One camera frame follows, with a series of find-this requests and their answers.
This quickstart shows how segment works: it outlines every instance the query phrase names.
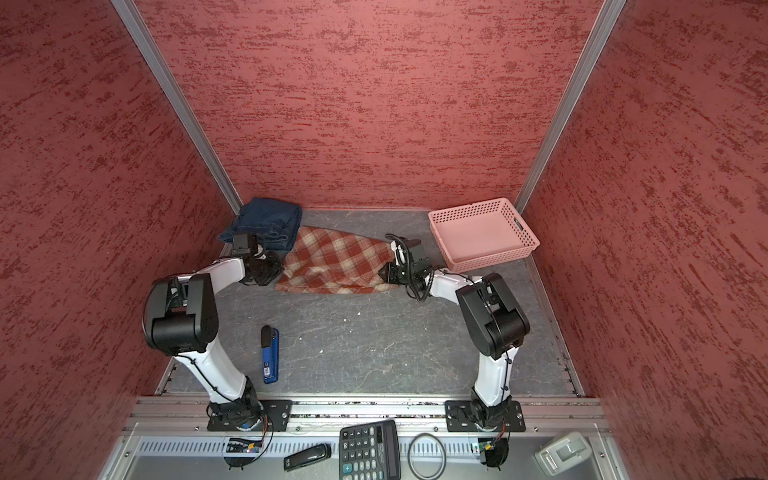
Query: blue towel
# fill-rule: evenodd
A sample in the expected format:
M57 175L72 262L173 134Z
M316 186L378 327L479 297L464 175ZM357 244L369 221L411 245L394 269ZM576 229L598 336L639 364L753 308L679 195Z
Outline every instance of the blue towel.
M240 209L229 228L219 235L232 243L235 233L254 233L267 250L290 251L301 223L301 207L271 198L254 198Z

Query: red plaid towel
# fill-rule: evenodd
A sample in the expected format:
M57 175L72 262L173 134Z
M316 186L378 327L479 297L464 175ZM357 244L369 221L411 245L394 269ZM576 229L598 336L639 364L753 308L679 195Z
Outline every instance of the red plaid towel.
M379 278L394 253L381 240L317 227L301 227L283 261L275 290L296 293L374 293L397 288Z

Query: gray table surface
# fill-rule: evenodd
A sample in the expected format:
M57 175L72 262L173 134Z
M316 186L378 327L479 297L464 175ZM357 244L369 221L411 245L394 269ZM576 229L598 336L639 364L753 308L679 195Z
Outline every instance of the gray table surface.
M384 239L419 238L433 264L444 264L426 212L307 210L302 225ZM500 273L531 323L512 368L516 396L570 395L556 346L522 260L472 272ZM447 300L419 304L403 288L370 295L276 292L235 283L217 294L221 344L258 392L439 394L466 396L478 351L461 310ZM280 331L280 379L265 385L261 327ZM203 392L183 366L168 392Z

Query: pink basket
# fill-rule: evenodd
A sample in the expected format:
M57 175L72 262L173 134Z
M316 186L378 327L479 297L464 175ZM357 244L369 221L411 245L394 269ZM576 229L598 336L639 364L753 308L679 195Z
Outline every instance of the pink basket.
M454 272L526 258L541 243L506 198L429 212L429 226Z

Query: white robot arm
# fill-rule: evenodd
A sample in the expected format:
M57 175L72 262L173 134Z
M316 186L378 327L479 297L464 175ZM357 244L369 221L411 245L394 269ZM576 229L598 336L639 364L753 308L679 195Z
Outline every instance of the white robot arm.
M235 368L219 343L214 296L244 279L268 283L281 271L279 259L264 253L253 235L236 236L234 246L236 257L156 282L142 323L149 347L183 363L206 389L212 431L249 431L262 422L253 383Z
M209 265L196 273L177 276L181 289L187 285L193 275L210 275L211 286L214 295L225 286L239 282L245 277L245 263L241 258L227 258ZM176 288L171 287L171 295ZM232 402L243 396L246 386L246 377L224 352L224 348L216 335L205 347L204 352L192 350L186 353L178 353L174 356L183 363L197 380L203 385L212 403L224 404Z
M462 308L469 336L480 351L478 377L472 389L472 417L480 429L498 427L509 410L512 360L531 331L528 318L497 273L466 276L435 268L420 240L392 234L387 238L392 241L395 261L379 271L386 282L406 285L409 295L419 302L435 296Z

